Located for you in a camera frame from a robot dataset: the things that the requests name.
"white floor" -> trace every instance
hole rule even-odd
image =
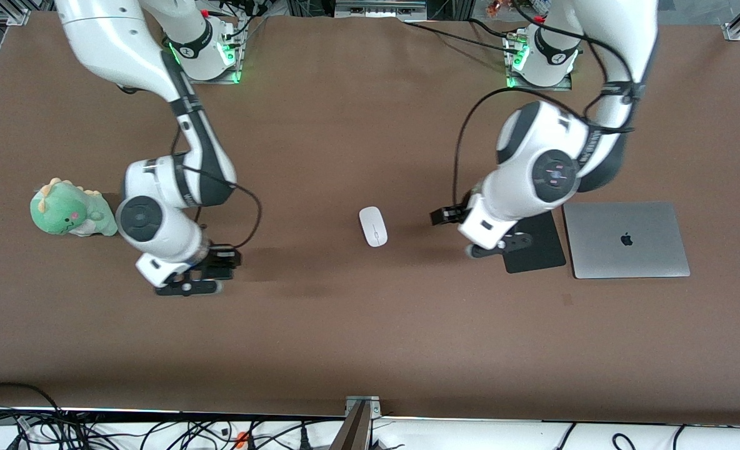
[[[284,450],[278,442],[262,439],[260,436],[275,436],[300,422],[265,422],[259,425],[253,435],[258,444],[266,450]],[[132,422],[132,424],[101,424],[93,429],[101,434],[129,433],[136,436],[116,436],[111,442],[101,441],[93,448],[114,450],[140,448],[147,433],[154,424]],[[193,439],[187,450],[231,450],[239,432],[248,429],[249,422],[216,422],[207,427],[209,434]],[[313,448],[328,448],[341,422],[322,422],[307,426],[307,435]],[[567,433],[568,422],[541,421],[460,421],[459,419],[413,419],[384,418],[373,422],[372,443],[379,441],[380,448],[402,446],[403,450],[553,450],[559,446]],[[189,424],[162,425],[158,432],[145,439],[144,450],[176,449],[181,442],[176,439],[189,429]],[[613,450],[613,437],[622,434],[633,442],[638,450],[673,450],[673,436],[678,431],[675,425],[639,424],[578,424],[567,437],[564,450]],[[15,426],[0,426],[0,450],[8,449],[16,437]],[[28,431],[32,441],[47,441],[55,434],[49,427],[33,427]],[[301,447],[301,432],[298,429],[282,434],[281,444],[293,449]],[[624,438],[619,437],[621,450],[632,450]],[[53,450],[56,444],[32,444],[32,450]],[[740,427],[698,427],[688,426],[682,430],[677,440],[676,450],[740,450]]]

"white computer mouse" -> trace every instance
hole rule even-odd
[[[381,247],[387,243],[387,227],[377,207],[367,207],[359,211],[359,222],[362,224],[364,239],[370,247]]]

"green led light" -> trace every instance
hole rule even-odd
[[[176,63],[178,63],[178,65],[180,66],[181,60],[178,59],[178,53],[176,53],[176,49],[174,49],[173,46],[170,46],[170,51],[172,51],[172,56],[176,59]]]

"wire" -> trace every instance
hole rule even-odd
[[[290,433],[290,432],[294,432],[294,431],[295,431],[295,430],[297,430],[298,428],[301,428],[301,427],[305,427],[305,426],[307,426],[307,425],[312,425],[312,424],[319,424],[319,423],[321,423],[321,422],[330,422],[330,421],[334,421],[334,419],[317,419],[316,421],[308,421],[308,422],[302,422],[301,424],[295,425],[294,427],[289,427],[289,428],[287,428],[286,430],[284,430],[284,431],[282,431],[282,432],[279,432],[279,433],[277,433],[277,434],[276,434],[276,435],[274,435],[274,436],[273,436],[272,438],[268,439],[268,441],[264,441],[264,442],[262,442],[261,444],[259,444],[259,445],[256,445],[256,450],[259,450],[259,448],[262,448],[262,447],[264,447],[265,445],[267,445],[267,444],[270,444],[270,442],[273,442],[273,441],[275,441],[275,440],[276,440],[277,438],[281,438],[281,436],[283,436],[283,435],[285,435],[285,434],[287,434],[287,433]]]
[[[564,432],[564,436],[562,436],[562,441],[559,442],[559,446],[556,447],[556,450],[562,450],[564,448],[564,445],[568,442],[568,438],[570,438],[570,433],[573,432],[573,428],[575,428],[576,425],[578,425],[578,422],[573,422],[572,424],[570,424],[570,428],[568,428],[567,431]]]
[[[531,91],[530,89],[524,89],[522,87],[502,87],[501,89],[495,89],[495,91],[490,92],[489,94],[484,95],[484,97],[481,97],[478,102],[476,102],[475,105],[470,109],[470,112],[468,112],[467,116],[464,117],[464,122],[462,122],[461,128],[459,128],[459,137],[456,140],[456,151],[453,156],[453,189],[452,189],[452,201],[453,205],[458,205],[458,183],[459,183],[459,153],[461,153],[462,148],[462,139],[464,139],[464,132],[467,130],[468,123],[470,122],[470,117],[473,116],[473,113],[478,110],[478,107],[481,106],[481,103],[489,99],[490,97],[493,97],[498,94],[502,94],[504,92],[525,92],[526,94],[532,94],[536,97],[539,97],[542,100],[547,100],[550,103],[553,103],[562,110],[565,110],[572,114],[576,119],[582,120],[585,122],[584,118],[581,117],[581,115],[578,114],[578,112],[573,111],[570,106],[565,105],[562,102],[559,102],[556,99],[553,99],[552,97],[548,97],[548,95],[543,94],[539,91]]]
[[[180,137],[181,137],[181,127],[179,126],[178,128],[176,128],[176,135],[173,137],[172,143],[170,144],[170,155],[171,156],[175,156],[176,154],[176,146],[178,145],[178,141]],[[242,240],[242,242],[235,245],[234,248],[244,247],[245,244],[251,242],[251,239],[253,239],[253,236],[255,236],[256,231],[259,230],[259,225],[261,225],[262,223],[262,202],[261,200],[259,200],[259,196],[254,194],[253,191],[249,190],[246,187],[238,185],[235,182],[228,182],[224,179],[220,179],[219,177],[213,176],[213,174],[210,174],[207,171],[195,169],[187,165],[182,165],[182,168],[184,168],[187,171],[193,171],[198,174],[202,174],[202,176],[207,177],[208,179],[212,179],[218,183],[225,184],[232,189],[237,189],[239,191],[242,191],[242,193],[247,194],[247,196],[250,197],[254,203],[256,203],[256,222],[253,223],[253,228],[251,229],[251,232],[248,233],[247,238],[245,238],[245,240]],[[201,209],[202,209],[201,207],[198,207],[198,210],[195,213],[196,223],[201,218]]]
[[[261,200],[259,200],[259,197],[256,194],[254,194],[251,190],[249,190],[248,188],[243,187],[241,185],[238,185],[235,182],[227,182],[226,180],[219,179],[218,177],[213,176],[212,174],[210,174],[210,173],[208,173],[206,171],[195,169],[195,168],[192,168],[190,166],[182,166],[182,167],[185,170],[187,170],[187,171],[193,171],[193,172],[202,174],[202,176],[207,177],[208,179],[212,179],[212,180],[214,180],[214,181],[216,181],[218,183],[225,184],[225,185],[227,185],[228,187],[230,187],[232,189],[238,189],[238,190],[244,192],[244,194],[247,194],[248,197],[250,197],[251,199],[253,199],[253,202],[256,203],[256,222],[253,223],[253,228],[251,229],[251,232],[248,233],[247,238],[245,238],[244,241],[242,241],[242,242],[238,243],[237,245],[235,245],[234,248],[244,247],[245,244],[251,242],[251,239],[253,239],[253,236],[255,236],[256,231],[259,230],[259,225],[262,223],[262,202],[261,202]]]
[[[681,432],[684,428],[687,428],[687,424],[681,424],[681,427],[678,427],[676,433],[672,435],[672,450],[678,450],[678,436],[681,436]]]
[[[172,143],[170,144],[170,156],[176,155],[176,146],[178,145],[178,139],[181,137],[181,127],[178,126],[176,128],[176,135],[172,139]]]
[[[441,31],[441,29],[429,28],[429,27],[423,26],[423,25],[421,25],[419,23],[415,23],[415,22],[404,22],[404,24],[406,24],[408,26],[415,26],[416,28],[427,29],[428,31],[431,31],[432,33],[442,34],[442,35],[447,36],[449,38],[454,38],[454,39],[458,39],[460,41],[464,41],[465,43],[476,44],[478,46],[484,46],[485,48],[497,49],[498,51],[502,51],[504,53],[511,53],[511,54],[518,53],[518,51],[516,51],[515,49],[508,49],[508,48],[503,48],[502,46],[493,46],[492,44],[488,44],[486,42],[474,41],[473,39],[468,39],[466,37],[461,37],[461,36],[458,36],[456,34],[446,33],[444,31]]]
[[[615,433],[612,436],[612,446],[614,446],[614,448],[616,448],[617,450],[629,450],[619,446],[618,439],[621,438],[625,439],[625,441],[628,442],[628,445],[631,447],[630,450],[636,450],[636,447],[634,447],[634,443],[631,441],[631,439],[629,439],[628,436],[625,436],[623,433]]]
[[[48,403],[51,404],[51,407],[56,410],[56,412],[61,412],[61,408],[58,404],[56,404],[56,401],[54,401],[53,398],[48,396],[48,394],[43,391],[41,388],[38,388],[36,386],[25,384],[24,382],[0,382],[0,388],[21,388],[21,389],[28,389],[30,391],[35,391],[35,393],[38,393],[42,398],[46,399]]]
[[[439,9],[436,12],[434,12],[434,14],[432,14],[431,17],[428,18],[428,20],[433,20],[436,16],[438,16],[438,14],[442,12],[442,9],[445,9],[445,6],[447,6],[448,3],[450,2],[451,0],[445,0],[445,3],[442,3],[442,6],[440,6]]]
[[[492,34],[493,36],[497,36],[499,38],[506,38],[506,35],[509,33],[514,33],[515,31],[518,31],[518,28],[510,29],[510,31],[495,31],[495,29],[492,29],[487,26],[486,23],[481,22],[481,20],[478,20],[475,17],[470,17],[467,20],[470,23],[475,23],[476,25],[480,26],[481,28],[484,28],[484,31],[486,31],[489,34]]]
[[[281,447],[284,447],[287,450],[295,450],[295,448],[293,448],[292,446],[279,441],[279,439],[274,439],[272,436],[254,436],[253,439],[270,439],[270,441],[275,441],[276,444],[281,445]]]
[[[230,38],[233,38],[235,36],[239,36],[239,33],[242,33],[243,31],[245,31],[245,29],[248,29],[248,25],[250,25],[251,21],[253,19],[257,18],[257,17],[258,16],[248,17],[247,18],[247,21],[245,21],[245,25],[242,25],[242,28],[241,29],[238,29],[237,31],[234,31],[234,33],[232,33],[232,34],[228,34],[225,38],[226,39],[230,39]]]

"plush toy face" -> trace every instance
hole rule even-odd
[[[67,183],[48,187],[49,194],[31,202],[31,218],[45,233],[67,234],[87,219],[87,207],[79,198],[84,193]]]
[[[34,223],[45,233],[67,234],[87,219],[84,203],[75,199],[52,200],[50,197],[45,199],[45,213],[39,214],[39,219],[34,219]]]

